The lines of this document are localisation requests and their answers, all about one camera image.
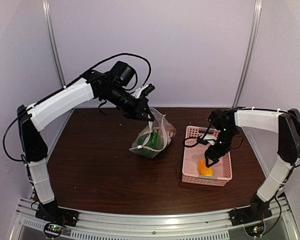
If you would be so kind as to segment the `orange mango toy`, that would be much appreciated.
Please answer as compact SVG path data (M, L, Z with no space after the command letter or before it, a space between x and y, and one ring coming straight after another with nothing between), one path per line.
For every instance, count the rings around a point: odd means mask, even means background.
M208 176L208 177L213 177L214 176L214 170L212 167L207 167L206 166L206 161L203 158L202 160L200 160L200 162L198 163L198 172L200 175L202 176Z

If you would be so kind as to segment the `clear zip top bag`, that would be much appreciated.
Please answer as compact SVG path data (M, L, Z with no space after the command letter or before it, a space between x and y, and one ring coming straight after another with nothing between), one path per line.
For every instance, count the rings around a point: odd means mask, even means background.
M154 121L148 122L132 143L129 151L152 159L169 146L177 130L166 119L165 114L153 107L150 111L154 116Z

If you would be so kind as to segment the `green bok choy toy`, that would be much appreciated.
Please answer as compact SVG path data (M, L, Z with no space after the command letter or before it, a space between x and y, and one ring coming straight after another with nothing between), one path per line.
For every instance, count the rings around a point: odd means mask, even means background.
M164 147L164 139L160 130L153 130L138 137L137 145L145 145L154 150L161 150Z

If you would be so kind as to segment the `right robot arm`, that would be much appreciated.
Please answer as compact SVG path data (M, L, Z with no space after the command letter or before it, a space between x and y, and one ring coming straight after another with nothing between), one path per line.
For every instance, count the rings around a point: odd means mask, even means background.
M219 131L215 142L204 153L209 168L219 162L232 146L238 128L253 128L277 134L277 156L269 176L259 187L246 210L249 220L258 220L265 213L265 204L285 185L293 170L300 165L300 112L289 110L244 108L214 110L208 118L210 125Z

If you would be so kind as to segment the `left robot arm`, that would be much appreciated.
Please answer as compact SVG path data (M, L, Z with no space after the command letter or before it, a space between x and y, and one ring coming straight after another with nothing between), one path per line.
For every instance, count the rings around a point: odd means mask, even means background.
M24 161L37 198L44 205L42 214L49 221L57 222L62 212L52 204L56 198L47 169L49 147L42 132L65 113L94 99L113 104L127 119L152 122L154 116L148 105L148 95L154 91L155 86L145 82L134 91L127 90L127 84L136 75L136 71L122 61L116 62L106 72L91 68L51 95L27 107L22 105L18 108Z

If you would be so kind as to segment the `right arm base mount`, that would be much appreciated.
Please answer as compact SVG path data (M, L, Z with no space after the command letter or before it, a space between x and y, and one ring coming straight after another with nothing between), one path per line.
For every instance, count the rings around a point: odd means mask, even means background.
M251 206L243 208L233 208L229 211L229 218L232 226L249 224L252 222L262 221L265 218L272 216L272 212L269 209L262 210L261 212L255 212Z

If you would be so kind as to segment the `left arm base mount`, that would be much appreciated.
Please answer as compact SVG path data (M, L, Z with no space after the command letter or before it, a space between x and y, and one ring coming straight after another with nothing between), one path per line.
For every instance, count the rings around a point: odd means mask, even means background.
M39 208L35 217L47 222L56 223L61 226L75 227L77 224L79 213L75 210L56 208L43 209Z

